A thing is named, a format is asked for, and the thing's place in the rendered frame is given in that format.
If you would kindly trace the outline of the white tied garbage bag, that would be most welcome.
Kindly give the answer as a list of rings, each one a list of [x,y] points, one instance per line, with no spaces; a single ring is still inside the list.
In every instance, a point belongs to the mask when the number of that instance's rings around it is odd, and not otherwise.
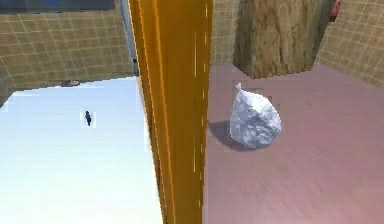
[[[230,116],[230,136],[253,149],[269,146],[281,133],[282,121],[268,98],[235,85],[237,91]]]

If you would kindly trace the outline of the brown wooden cabinet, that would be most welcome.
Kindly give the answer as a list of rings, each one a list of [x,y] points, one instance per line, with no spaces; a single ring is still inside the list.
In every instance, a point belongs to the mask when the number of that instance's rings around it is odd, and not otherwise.
[[[233,65],[252,79],[312,68],[334,0],[240,0]]]

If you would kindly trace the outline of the dark blue window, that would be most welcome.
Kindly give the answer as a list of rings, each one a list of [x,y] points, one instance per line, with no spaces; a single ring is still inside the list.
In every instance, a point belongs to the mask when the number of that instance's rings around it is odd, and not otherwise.
[[[0,14],[110,10],[114,0],[0,0]]]

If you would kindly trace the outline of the red wall object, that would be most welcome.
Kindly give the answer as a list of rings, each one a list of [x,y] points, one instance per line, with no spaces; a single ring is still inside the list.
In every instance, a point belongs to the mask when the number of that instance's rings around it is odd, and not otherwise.
[[[334,5],[330,15],[330,22],[335,22],[342,3],[343,0],[334,0]]]

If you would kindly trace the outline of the white fridge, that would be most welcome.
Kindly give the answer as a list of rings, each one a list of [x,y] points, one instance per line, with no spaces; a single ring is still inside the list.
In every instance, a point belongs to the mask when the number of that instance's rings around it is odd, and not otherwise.
[[[9,97],[0,108],[0,224],[162,224],[137,79]]]

